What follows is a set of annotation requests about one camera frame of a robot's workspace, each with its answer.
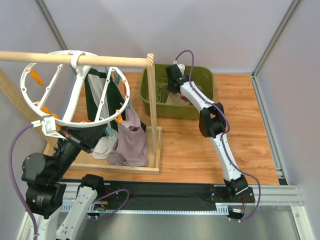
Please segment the teal clothes peg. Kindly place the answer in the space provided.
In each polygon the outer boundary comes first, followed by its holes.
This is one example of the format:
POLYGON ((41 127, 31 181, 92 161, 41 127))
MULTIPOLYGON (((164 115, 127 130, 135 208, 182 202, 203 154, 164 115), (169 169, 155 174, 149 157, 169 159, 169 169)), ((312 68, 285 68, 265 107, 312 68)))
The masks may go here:
POLYGON ((104 133, 107 137, 113 137, 115 134, 114 134, 114 130, 112 129, 112 127, 110 126, 110 123, 108 122, 105 126, 105 129, 104 129, 104 133))

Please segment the white round clip hanger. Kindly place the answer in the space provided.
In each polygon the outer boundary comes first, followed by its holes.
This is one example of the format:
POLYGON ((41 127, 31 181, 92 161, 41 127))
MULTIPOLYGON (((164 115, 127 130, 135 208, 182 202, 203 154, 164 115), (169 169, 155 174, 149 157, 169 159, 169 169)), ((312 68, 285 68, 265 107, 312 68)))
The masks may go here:
POLYGON ((22 96, 27 103, 27 105, 40 117, 47 116, 49 114, 41 111, 41 108, 44 106, 46 100, 48 99, 49 94, 52 91, 52 87, 55 85, 56 79, 60 74, 60 70, 58 69, 52 78, 49 86, 46 88, 45 93, 43 94, 39 104, 35 104, 31 101, 27 93, 27 87, 25 86, 25 80, 27 77, 27 69, 31 69, 37 63, 49 63, 49 64, 60 64, 63 65, 71 65, 76 70, 76 81, 74 83, 69 103, 66 109, 66 112, 61 120, 55 119, 55 122, 60 126, 68 126, 74 128, 87 128, 87 127, 96 127, 99 125, 104 125, 112 120, 114 120, 118 115, 120 115, 125 107, 128 106, 131 96, 129 83, 124 76, 124 74, 118 69, 118 67, 128 67, 131 63, 131 58, 129 57, 113 57, 113 56, 98 56, 93 53, 83 52, 79 50, 62 50, 51 53, 33 53, 33 52, 19 52, 17 54, 17 62, 29 62, 29 65, 25 68, 24 72, 20 78, 20 89, 22 92, 22 96), (79 96, 81 93, 81 89, 84 83, 84 79, 86 77, 85 71, 90 69, 91 66, 109 66, 109 72, 107 74, 106 83, 104 85, 102 96, 99 101, 98 110, 95 116, 95 120, 89 123, 80 123, 80 122, 72 122, 72 118, 74 116, 79 96), (120 77, 122 78, 122 82, 125 86, 125 102, 120 110, 117 110, 110 117, 100 120, 100 113, 102 110, 102 106, 105 103, 105 95, 107 92, 108 84, 110 82, 111 72, 116 71, 120 77))

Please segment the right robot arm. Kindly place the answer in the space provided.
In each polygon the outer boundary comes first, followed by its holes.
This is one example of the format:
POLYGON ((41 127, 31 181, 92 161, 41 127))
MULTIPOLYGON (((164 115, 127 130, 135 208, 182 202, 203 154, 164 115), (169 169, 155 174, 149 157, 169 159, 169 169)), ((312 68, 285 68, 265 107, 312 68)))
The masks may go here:
POLYGON ((199 112, 199 130, 213 145, 220 161, 224 183, 231 195, 236 196, 248 189, 248 182, 239 169, 227 139, 230 126, 221 103, 210 100, 189 76, 183 76, 177 64, 165 68, 168 91, 186 97, 199 112))

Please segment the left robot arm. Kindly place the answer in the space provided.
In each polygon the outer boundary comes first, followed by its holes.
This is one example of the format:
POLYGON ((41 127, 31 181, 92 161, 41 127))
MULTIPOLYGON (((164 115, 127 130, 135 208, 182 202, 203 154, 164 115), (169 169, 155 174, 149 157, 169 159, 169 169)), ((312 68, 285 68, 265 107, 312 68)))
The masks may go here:
POLYGON ((52 155, 32 153, 22 164, 22 181, 26 182, 26 204, 33 213, 40 240, 73 240, 93 201, 105 193, 104 179, 87 174, 77 188, 75 202, 67 217, 57 226, 67 185, 61 183, 66 171, 80 152, 91 153, 106 125, 75 128, 63 126, 52 155))

